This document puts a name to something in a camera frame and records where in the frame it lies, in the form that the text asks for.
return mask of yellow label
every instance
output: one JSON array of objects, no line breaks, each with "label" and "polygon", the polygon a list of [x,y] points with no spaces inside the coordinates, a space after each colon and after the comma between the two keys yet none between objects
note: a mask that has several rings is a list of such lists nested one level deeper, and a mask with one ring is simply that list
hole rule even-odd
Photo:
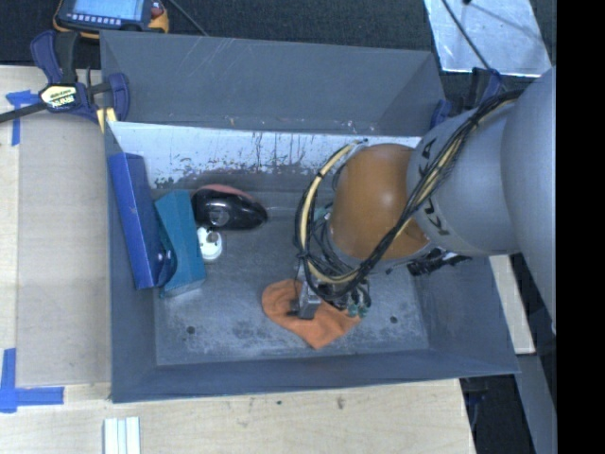
[{"label": "yellow label", "polygon": [[40,99],[53,108],[73,103],[78,91],[73,86],[51,86],[40,94]]}]

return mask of black display screen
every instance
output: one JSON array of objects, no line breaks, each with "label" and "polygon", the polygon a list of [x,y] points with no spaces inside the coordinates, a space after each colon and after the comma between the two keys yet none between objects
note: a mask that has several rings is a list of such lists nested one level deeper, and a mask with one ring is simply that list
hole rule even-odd
[{"label": "black display screen", "polygon": [[125,20],[141,20],[144,0],[76,0],[74,13]]}]

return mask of black cable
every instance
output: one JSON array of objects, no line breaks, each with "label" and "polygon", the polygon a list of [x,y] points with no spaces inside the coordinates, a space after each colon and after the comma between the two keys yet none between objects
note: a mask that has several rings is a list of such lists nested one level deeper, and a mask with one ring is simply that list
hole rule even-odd
[{"label": "black cable", "polygon": [[167,0],[168,2],[170,2],[173,7],[175,7],[183,17],[185,17],[190,23],[191,25],[193,25],[197,30],[199,30],[199,32],[201,33],[201,35],[204,35],[206,37],[209,37],[208,32],[206,32],[194,19],[191,15],[189,15],[177,2],[175,2],[174,0]]},{"label": "black cable", "polygon": [[458,20],[458,17],[454,14],[454,11],[449,6],[449,4],[447,3],[447,1],[446,0],[441,0],[441,1],[443,2],[443,5],[445,6],[445,9],[447,10],[447,12],[450,14],[450,17],[452,17],[452,20],[454,20],[454,23],[458,27],[458,30],[460,31],[460,33],[462,34],[462,36],[464,37],[464,39],[466,40],[466,42],[469,44],[469,46],[471,46],[471,48],[473,49],[473,52],[475,52],[476,56],[483,63],[483,65],[485,66],[485,68],[486,69],[493,69],[488,64],[488,62],[485,60],[485,58],[481,55],[481,53],[479,52],[479,49],[477,49],[476,46],[475,46],[475,44],[473,44],[473,41],[469,37],[469,34],[466,33],[466,30],[464,30],[464,27],[462,26],[462,24]]}]

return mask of clamp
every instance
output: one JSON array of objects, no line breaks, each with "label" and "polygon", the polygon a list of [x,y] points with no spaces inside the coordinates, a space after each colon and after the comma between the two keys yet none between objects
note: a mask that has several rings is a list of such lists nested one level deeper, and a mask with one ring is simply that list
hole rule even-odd
[{"label": "clamp", "polygon": [[[69,113],[98,123],[105,130],[105,116],[113,120],[123,120],[128,115],[130,93],[124,74],[114,73],[108,81],[95,86],[78,82],[74,68],[74,52],[79,41],[79,33],[47,30],[38,35],[30,45],[31,56],[48,80],[48,84],[38,93],[40,102],[18,110],[0,114],[0,123],[17,119],[38,111]],[[112,93],[112,106],[101,108],[95,104],[94,96]]]}]

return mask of digital display device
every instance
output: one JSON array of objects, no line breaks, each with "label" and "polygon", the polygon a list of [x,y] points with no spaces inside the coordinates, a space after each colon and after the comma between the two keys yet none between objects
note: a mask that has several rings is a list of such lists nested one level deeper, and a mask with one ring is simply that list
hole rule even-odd
[{"label": "digital display device", "polygon": [[141,20],[144,0],[76,0],[74,12],[116,19]]},{"label": "digital display device", "polygon": [[61,0],[53,25],[98,39],[103,29],[167,32],[168,16],[159,0]]}]

